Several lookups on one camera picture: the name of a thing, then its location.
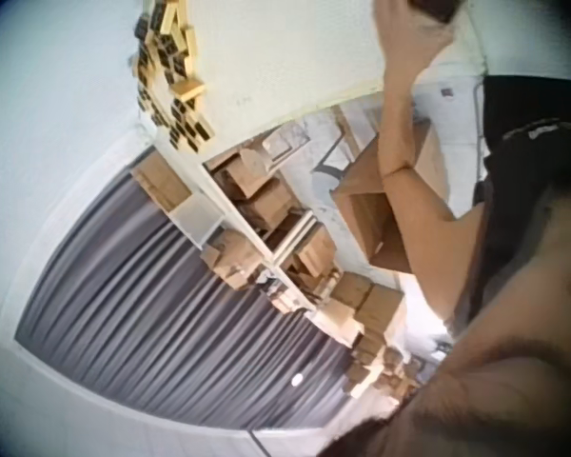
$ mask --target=corrugated metal shutter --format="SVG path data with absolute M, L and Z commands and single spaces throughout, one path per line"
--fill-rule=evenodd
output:
M 197 426 L 322 427 L 346 403 L 348 351 L 226 286 L 127 172 L 54 254 L 16 339 L 106 398 Z

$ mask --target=person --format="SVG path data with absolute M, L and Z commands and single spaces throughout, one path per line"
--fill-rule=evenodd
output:
M 571 455 L 571 83 L 486 78 L 488 177 L 455 220 L 413 169 L 411 108 L 452 28 L 407 0 L 375 0 L 375 20 L 384 191 L 423 293 L 458 341 L 390 417 L 320 457 Z

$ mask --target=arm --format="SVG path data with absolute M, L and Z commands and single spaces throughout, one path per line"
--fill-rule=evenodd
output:
M 448 205 L 414 170 L 411 89 L 450 41 L 448 30 L 415 25 L 406 0 L 376 0 L 388 61 L 379 138 L 379 169 L 408 261 L 431 308 L 447 319 L 457 305 L 482 219 L 482 206 L 455 221 Z

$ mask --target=ceiling light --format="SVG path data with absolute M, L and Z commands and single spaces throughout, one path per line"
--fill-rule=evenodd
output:
M 296 375 L 292 378 L 292 385 L 293 385 L 294 387 L 298 387 L 298 386 L 302 383 L 302 381 L 304 380 L 304 378 L 305 378 L 305 377 L 303 376 L 302 373 L 296 374 Z

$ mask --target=white shelf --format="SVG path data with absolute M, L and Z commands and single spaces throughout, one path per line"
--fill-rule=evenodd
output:
M 203 161 L 198 155 L 176 150 L 168 141 L 167 131 L 154 127 L 145 114 L 142 115 L 142 123 L 150 133 L 154 133 L 155 148 L 157 148 L 161 155 L 167 160 L 180 179 L 186 183 L 193 192 L 193 195 L 197 195 L 192 206 L 182 209 L 182 214 L 180 214 L 179 209 L 176 209 L 169 215 L 174 221 L 174 224 L 188 237 L 193 236 L 193 243 L 195 243 L 197 248 L 202 248 L 211 232 L 220 225 L 241 232 L 263 255 L 263 265 L 271 271 L 275 278 L 293 290 L 301 306 L 314 310 L 316 307 L 306 298 L 281 268 L 281 264 L 287 256 L 291 254 L 317 222 L 312 211 L 309 210 L 303 215 L 301 220 L 298 221 L 296 226 L 273 252 L 239 210 L 237 210 L 235 205 L 223 193 L 222 189 L 220 189 L 218 184 L 211 177 L 211 174 L 203 166 Z M 186 224 L 183 217 L 186 218 L 193 207 L 197 207 L 200 204 L 202 205 L 204 199 L 213 206 L 213 209 L 209 210 L 207 217 L 204 216 L 205 222 L 198 221 L 200 227 L 192 227 Z

